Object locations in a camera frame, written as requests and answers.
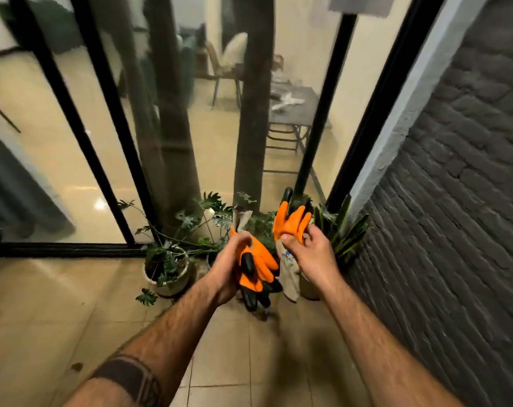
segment glossy floor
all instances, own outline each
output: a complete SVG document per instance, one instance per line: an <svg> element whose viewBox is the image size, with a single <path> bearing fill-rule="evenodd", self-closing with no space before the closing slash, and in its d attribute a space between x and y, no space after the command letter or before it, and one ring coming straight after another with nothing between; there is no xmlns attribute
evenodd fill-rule
<svg viewBox="0 0 513 407"><path fill-rule="evenodd" d="M141 56L146 49L142 38L145 35L136 34ZM104 47L117 79L121 71L120 58L107 37ZM55 58L115 196L135 200L140 205L86 48L78 47ZM232 202L240 111L232 80L222 80L212 108L214 85L212 80L195 81L194 100L188 109L192 143L201 191L217 191L226 202ZM134 134L130 104L127 99L121 101ZM96 179L32 53L16 52L0 57L0 109L21 130L17 133L6 127L29 161L47 179L76 227L72 234L35 233L25 241L124 243ZM270 144L282 146L277 142ZM321 145L329 151L320 151L320 155L330 156L336 151L331 131L325 131ZM301 158L299 151L267 149L264 168L298 171ZM317 161L323 166L319 171L326 171L322 177L328 179L326 158L319 156ZM277 209L283 190L293 186L295 180L295 174L264 173L261 211ZM318 199L311 180L305 192ZM146 224L135 210L125 210L124 214L132 232ZM146 237L138 235L137 241L146 241Z"/></svg>
<svg viewBox="0 0 513 407"><path fill-rule="evenodd" d="M140 259L0 259L0 407L61 406L107 356L170 306L134 300ZM321 302L273 295L267 321L217 309L174 407L370 405Z"/></svg>

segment black band tattoo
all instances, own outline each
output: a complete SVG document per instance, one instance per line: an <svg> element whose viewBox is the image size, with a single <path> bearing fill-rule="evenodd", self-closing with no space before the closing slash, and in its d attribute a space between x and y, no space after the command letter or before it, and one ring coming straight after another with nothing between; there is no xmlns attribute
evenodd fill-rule
<svg viewBox="0 0 513 407"><path fill-rule="evenodd" d="M105 378L119 384L136 405L162 406L158 380L151 370L135 357L125 354L114 356L98 367L89 379L92 378Z"/></svg>

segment plant pot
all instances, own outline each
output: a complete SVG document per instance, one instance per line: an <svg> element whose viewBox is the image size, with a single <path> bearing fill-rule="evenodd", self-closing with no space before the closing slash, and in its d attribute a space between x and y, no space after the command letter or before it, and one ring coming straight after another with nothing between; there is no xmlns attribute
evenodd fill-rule
<svg viewBox="0 0 513 407"><path fill-rule="evenodd" d="M175 296L176 294L181 293L185 289L185 287L187 286L187 283L189 282L189 280L191 278L192 267L193 266L191 265L191 262L187 261L187 264L185 265L185 268L183 269L181 274L175 280L168 281L166 284L162 285L161 287L157 287L157 282L151 280L147 276L147 273L145 273L145 264L143 266L143 269L144 269L145 280L147 280L147 282L153 286L155 292L160 297L170 298L172 296Z"/></svg>
<svg viewBox="0 0 513 407"><path fill-rule="evenodd" d="M300 277L300 295L312 301L321 299L317 288L302 273Z"/></svg>

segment dark gray brick wall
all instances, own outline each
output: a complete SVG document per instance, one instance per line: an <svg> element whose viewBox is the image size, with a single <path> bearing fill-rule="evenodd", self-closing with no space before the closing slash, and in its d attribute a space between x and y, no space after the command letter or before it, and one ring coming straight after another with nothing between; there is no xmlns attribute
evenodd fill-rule
<svg viewBox="0 0 513 407"><path fill-rule="evenodd" d="M468 406L513 406L513 0L489 0L365 206L350 283Z"/></svg>

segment right hand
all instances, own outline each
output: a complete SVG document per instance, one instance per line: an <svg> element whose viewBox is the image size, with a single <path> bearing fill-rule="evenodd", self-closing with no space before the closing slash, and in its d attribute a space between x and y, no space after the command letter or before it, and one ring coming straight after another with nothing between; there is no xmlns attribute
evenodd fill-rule
<svg viewBox="0 0 513 407"><path fill-rule="evenodd" d="M338 277L341 278L340 270L330 241L322 231L310 224L307 232L310 239L305 239L305 245L288 234L281 236L281 242L294 256L306 278L322 293L323 289L334 285Z"/></svg>

